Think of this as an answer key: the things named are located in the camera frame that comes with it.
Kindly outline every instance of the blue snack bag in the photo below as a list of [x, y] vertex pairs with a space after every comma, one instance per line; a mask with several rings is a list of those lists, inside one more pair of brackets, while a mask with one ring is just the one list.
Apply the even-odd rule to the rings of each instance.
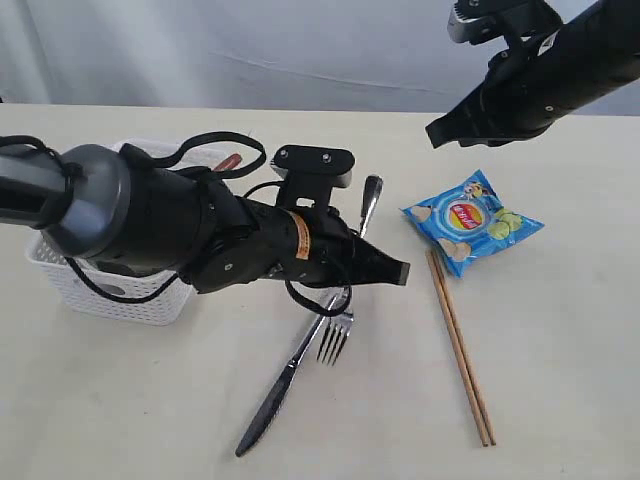
[[403, 212], [440, 246], [456, 277], [462, 277], [476, 258], [512, 247], [544, 227], [504, 208], [480, 170], [461, 185]]

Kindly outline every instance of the white curtain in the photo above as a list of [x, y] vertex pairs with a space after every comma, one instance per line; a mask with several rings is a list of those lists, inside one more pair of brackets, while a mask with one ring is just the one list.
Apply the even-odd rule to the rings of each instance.
[[[449, 40], [454, 0], [0, 0], [5, 101], [444, 111], [501, 41]], [[568, 20], [592, 0], [551, 1]], [[640, 114], [640, 85], [589, 107]]]

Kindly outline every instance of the knife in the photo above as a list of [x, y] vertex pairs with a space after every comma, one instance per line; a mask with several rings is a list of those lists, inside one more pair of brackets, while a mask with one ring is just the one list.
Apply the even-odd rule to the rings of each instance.
[[[340, 289], [338, 292], [333, 294], [326, 308], [333, 308], [335, 303], [338, 299], [342, 298], [342, 296], [343, 291]], [[296, 374], [300, 362], [302, 362], [304, 354], [309, 349], [309, 345], [311, 345], [313, 337], [315, 337], [318, 330], [320, 330], [320, 326], [324, 319], [325, 317], [322, 315], [318, 315], [316, 317], [311, 328], [309, 328], [307, 334], [300, 343], [298, 350], [296, 350], [293, 356], [289, 359], [287, 365], [282, 370], [282, 373], [280, 373], [278, 380], [276, 380], [276, 383], [271, 387], [267, 397], [262, 402], [262, 405], [260, 405], [258, 413], [253, 417], [249, 428], [247, 428], [242, 440], [240, 440], [238, 448], [236, 448], [236, 457], [241, 457], [247, 453], [251, 447], [258, 443], [258, 440], [260, 440], [264, 432], [267, 431], [271, 421], [277, 415], [278, 410], [284, 401], [284, 397], [289, 391], [293, 377]]]

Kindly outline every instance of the wooden chopstick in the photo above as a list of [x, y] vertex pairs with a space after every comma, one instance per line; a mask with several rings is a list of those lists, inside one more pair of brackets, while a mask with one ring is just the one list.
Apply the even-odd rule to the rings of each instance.
[[435, 252], [427, 251], [427, 261], [429, 263], [429, 268], [431, 269], [433, 283], [436, 287], [436, 292], [438, 293], [442, 313], [445, 318], [449, 337], [451, 338], [453, 352], [458, 363], [458, 369], [460, 370], [462, 382], [467, 393], [467, 398], [469, 399], [471, 413], [473, 414], [473, 419], [476, 422], [482, 446], [486, 447], [489, 443], [491, 443], [491, 445], [495, 445], [493, 429], [489, 422], [489, 416], [484, 405], [484, 400], [482, 399], [482, 394], [480, 393], [477, 382], [475, 381], [473, 368], [471, 367], [466, 355], [466, 348], [460, 333], [460, 328], [457, 324], [457, 317], [455, 316], [455, 310], [453, 309], [451, 295], [447, 288], [444, 272], [440, 267], [437, 254]]

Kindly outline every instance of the silver fork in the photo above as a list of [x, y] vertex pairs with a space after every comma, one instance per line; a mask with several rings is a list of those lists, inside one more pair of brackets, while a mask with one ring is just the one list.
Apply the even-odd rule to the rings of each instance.
[[[369, 175], [364, 183], [364, 192], [362, 196], [362, 210], [360, 212], [360, 232], [358, 235], [360, 238], [364, 237], [367, 232], [367, 227], [373, 216], [373, 212], [378, 204], [378, 199], [382, 193], [382, 179], [377, 175]], [[338, 296], [343, 299], [347, 295], [347, 289], [343, 288], [340, 292], [336, 293], [333, 298]], [[318, 349], [318, 356], [316, 361], [322, 362], [325, 365], [335, 365], [336, 360], [342, 353], [345, 343], [349, 338], [351, 327], [355, 321], [353, 315], [353, 309], [351, 307], [341, 313], [338, 316], [332, 318], [326, 318], [327, 326], [322, 335], [322, 341], [320, 342], [320, 348]]]

